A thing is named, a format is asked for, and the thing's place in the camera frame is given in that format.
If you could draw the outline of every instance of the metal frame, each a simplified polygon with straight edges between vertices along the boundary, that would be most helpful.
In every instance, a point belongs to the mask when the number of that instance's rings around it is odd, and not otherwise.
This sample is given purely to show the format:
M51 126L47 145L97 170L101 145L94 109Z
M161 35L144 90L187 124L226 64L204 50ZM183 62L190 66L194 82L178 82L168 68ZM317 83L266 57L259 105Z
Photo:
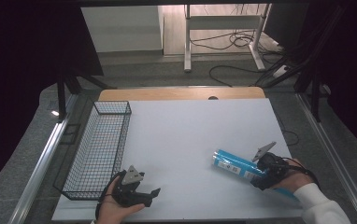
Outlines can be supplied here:
M185 14L185 50L184 50L184 71L191 72L191 30L231 30L231 29L251 29L256 30L254 41L249 44L251 55L259 71L264 71L265 66L258 52L258 43L264 29L266 15L270 4L266 4L261 16L193 16L191 17L190 7L186 5Z
M296 96L298 101L300 102L300 105L304 109L304 112L307 116L307 119L309 120L310 125L312 126L315 134L317 135L319 141L321 142L323 149L327 155L327 158L329 159L334 170L336 171L336 175L341 181L342 186L344 187L345 191L347 192L348 196L350 197L353 203L354 208L357 211L356 183L351 178L347 168L344 165L344 162L341 160L338 153L336 152L336 148L334 147L333 143L331 142L330 138L325 132L323 125L314 118L312 112L309 110L310 105L307 101L306 96L303 93L296 94Z
M66 116L62 122L57 123L50 135L50 139L44 147L44 150L36 164L32 175L30 176L27 185L21 194L21 197L13 211L12 216L8 223L23 223L30 211L31 205L36 197L38 189L44 179L45 173L48 171L50 161L53 158L53 154L59 145L59 141L63 136L64 129L67 126L74 104L77 101L77 95L71 95L67 102Z

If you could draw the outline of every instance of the wall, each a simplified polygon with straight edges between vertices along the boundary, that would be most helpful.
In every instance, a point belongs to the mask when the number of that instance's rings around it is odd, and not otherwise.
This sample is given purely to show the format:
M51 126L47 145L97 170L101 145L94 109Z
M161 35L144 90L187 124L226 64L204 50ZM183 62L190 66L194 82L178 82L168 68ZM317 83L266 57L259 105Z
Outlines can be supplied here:
M162 49L162 11L157 6L81 10L97 52Z

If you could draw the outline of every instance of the white sleeve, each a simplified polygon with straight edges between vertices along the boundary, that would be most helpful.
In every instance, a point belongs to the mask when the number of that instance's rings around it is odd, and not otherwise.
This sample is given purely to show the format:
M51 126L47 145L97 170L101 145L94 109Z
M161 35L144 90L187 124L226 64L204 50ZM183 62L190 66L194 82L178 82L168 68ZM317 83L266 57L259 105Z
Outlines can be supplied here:
M350 223L338 203L329 200L314 183L299 188L294 196L304 208L303 220L307 224L346 224Z

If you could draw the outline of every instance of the power strip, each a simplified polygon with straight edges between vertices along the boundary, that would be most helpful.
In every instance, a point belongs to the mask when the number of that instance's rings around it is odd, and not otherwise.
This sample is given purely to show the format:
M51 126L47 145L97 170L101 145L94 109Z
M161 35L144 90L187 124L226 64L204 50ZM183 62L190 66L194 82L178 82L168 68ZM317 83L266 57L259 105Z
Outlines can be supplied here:
M290 70L290 67L288 65L282 65L278 71L276 71L273 75L273 77L280 77L281 75L285 74L287 71Z

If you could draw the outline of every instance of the table leg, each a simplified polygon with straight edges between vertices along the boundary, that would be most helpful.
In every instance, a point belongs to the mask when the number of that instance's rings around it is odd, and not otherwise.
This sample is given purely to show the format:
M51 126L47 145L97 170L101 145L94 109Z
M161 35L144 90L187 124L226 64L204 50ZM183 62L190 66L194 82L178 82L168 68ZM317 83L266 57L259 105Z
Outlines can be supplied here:
M264 29L266 14L268 13L269 5L270 4L266 4L264 13L263 13L263 15L261 15L260 23L258 25L256 32L255 32L254 41L252 41L249 44L249 49L250 49L251 55L253 56L255 64L257 65L257 68L260 71L265 70L265 66L264 66L263 60L261 59L260 54L258 52L258 43L260 42L261 33L263 32L263 29Z
M185 52L184 72L191 72L191 42L190 42L190 5L186 5L185 13Z

